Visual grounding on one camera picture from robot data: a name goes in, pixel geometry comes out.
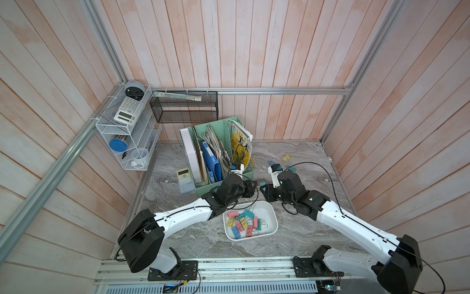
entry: newspaper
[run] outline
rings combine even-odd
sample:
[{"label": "newspaper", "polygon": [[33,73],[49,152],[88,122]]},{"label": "newspaper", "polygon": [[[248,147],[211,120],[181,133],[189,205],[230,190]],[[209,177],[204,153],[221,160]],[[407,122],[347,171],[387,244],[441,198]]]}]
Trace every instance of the newspaper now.
[{"label": "newspaper", "polygon": [[246,168],[250,162],[251,152],[253,150],[253,144],[251,143],[253,135],[239,122],[231,119],[228,121],[232,127],[232,134],[230,136],[232,159],[234,162],[243,163]]},{"label": "newspaper", "polygon": [[194,138],[196,139],[196,145],[197,145],[197,150],[196,150],[196,155],[197,155],[197,160],[199,162],[199,171],[201,172],[201,177],[202,177],[202,182],[198,183],[199,187],[205,186],[209,183],[209,177],[207,176],[207,171],[204,163],[204,158],[203,158],[203,151],[201,150],[201,145],[199,143],[199,138],[197,137],[197,132],[196,128],[192,126],[193,133],[194,133]]},{"label": "newspaper", "polygon": [[217,137],[214,130],[209,125],[207,126],[207,132],[202,133],[202,135],[199,135],[199,137],[206,141],[214,152],[214,155],[217,158],[217,161],[220,163],[220,167],[222,169],[222,177],[225,178],[225,176],[230,171],[232,162],[227,151],[224,149],[224,144],[220,138]]}]

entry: black mesh basket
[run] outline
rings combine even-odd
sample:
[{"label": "black mesh basket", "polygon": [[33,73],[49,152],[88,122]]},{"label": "black mesh basket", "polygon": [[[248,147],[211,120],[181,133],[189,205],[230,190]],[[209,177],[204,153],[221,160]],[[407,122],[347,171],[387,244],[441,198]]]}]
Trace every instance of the black mesh basket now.
[{"label": "black mesh basket", "polygon": [[219,104],[215,91],[168,91],[168,93],[202,96],[201,101],[152,97],[152,107],[158,123],[203,124],[219,119]]}]

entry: black mounting plate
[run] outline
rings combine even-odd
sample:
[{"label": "black mounting plate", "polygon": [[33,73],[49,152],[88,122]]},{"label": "black mounting plate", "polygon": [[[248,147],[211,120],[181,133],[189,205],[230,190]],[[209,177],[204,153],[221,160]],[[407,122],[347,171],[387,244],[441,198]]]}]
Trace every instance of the black mounting plate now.
[{"label": "black mounting plate", "polygon": [[294,263],[295,276],[297,278],[335,277],[336,274],[338,274],[340,277],[343,277],[345,275],[345,273],[342,271],[337,271],[335,274],[332,274],[331,271],[327,271],[323,275],[317,275],[310,266],[311,260],[311,257],[292,259],[292,262]]},{"label": "black mounting plate", "polygon": [[[198,261],[197,260],[183,260],[181,262],[181,267],[184,268],[183,270],[183,281],[184,280],[196,280],[197,279],[197,265]],[[149,276],[147,277],[147,280],[149,281],[169,281],[169,279],[164,278],[158,274],[158,271],[156,270],[149,270]]]}]

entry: white wire shelf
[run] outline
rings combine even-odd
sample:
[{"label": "white wire shelf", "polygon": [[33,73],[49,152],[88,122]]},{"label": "white wire shelf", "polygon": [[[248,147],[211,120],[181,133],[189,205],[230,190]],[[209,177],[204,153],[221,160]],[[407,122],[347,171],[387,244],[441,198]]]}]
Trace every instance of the white wire shelf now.
[{"label": "white wire shelf", "polygon": [[[141,102],[147,105],[152,92],[148,85],[145,85],[145,88],[146,91]],[[116,96],[113,97],[96,122],[96,128],[108,146],[117,136],[125,135],[126,137],[120,138],[120,140],[125,141],[126,150],[119,152],[111,149],[111,151],[123,169],[144,171],[149,167],[149,161],[155,151],[155,145],[162,127],[155,128],[157,119],[152,117],[153,111],[151,108],[144,108],[133,126],[115,121],[113,119],[114,115],[125,99],[124,91],[125,89],[122,87]]]},{"label": "white wire shelf", "polygon": [[162,126],[154,128],[149,132],[147,142],[145,143],[145,149],[149,151],[149,154],[144,159],[143,165],[132,166],[132,159],[127,160],[124,163],[121,163],[121,166],[125,170],[147,170],[149,168],[150,158],[152,158],[153,152],[155,152],[155,146],[157,145],[158,137],[162,132]]},{"label": "white wire shelf", "polygon": [[[149,102],[150,96],[152,91],[148,85],[145,85],[146,90],[144,93],[144,97],[142,98],[141,102],[144,105],[147,105]],[[119,106],[125,99],[124,87],[120,89],[120,91],[114,96],[113,100],[109,103],[108,107],[104,110],[103,114],[100,116],[98,121],[96,122],[96,128],[100,131],[101,134],[104,135],[130,135],[134,128],[136,128],[140,123],[142,123],[142,116],[145,110],[140,115],[139,119],[135,123],[135,125],[123,124],[120,122],[115,121],[114,115],[119,109]]]}]

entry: white plastic tray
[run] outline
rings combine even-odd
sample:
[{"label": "white plastic tray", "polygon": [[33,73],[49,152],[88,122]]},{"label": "white plastic tray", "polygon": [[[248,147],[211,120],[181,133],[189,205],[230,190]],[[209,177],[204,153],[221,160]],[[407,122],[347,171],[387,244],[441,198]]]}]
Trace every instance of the white plastic tray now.
[{"label": "white plastic tray", "polygon": [[269,236],[269,235],[276,233],[279,227],[279,224],[277,222],[276,214],[274,213],[273,207],[271,206],[271,204],[269,204],[266,201],[256,201],[256,203],[253,204],[253,206],[250,207],[249,210],[253,212],[255,216],[258,217],[258,219],[262,219],[266,221],[267,228],[266,227],[261,228],[261,231],[257,231],[259,232],[259,234],[253,237],[246,237],[246,230],[241,231],[240,238],[235,239],[234,233],[232,232],[232,228],[227,227],[227,223],[229,219],[228,213],[232,211],[238,211],[238,213],[242,213],[245,211],[245,209],[239,210],[238,208],[247,207],[251,203],[238,204],[234,207],[234,209],[230,209],[224,212],[223,221],[224,221],[225,234],[227,235],[227,238],[229,238],[230,240],[237,242],[237,241],[242,241],[242,240],[247,240],[247,239]]}]

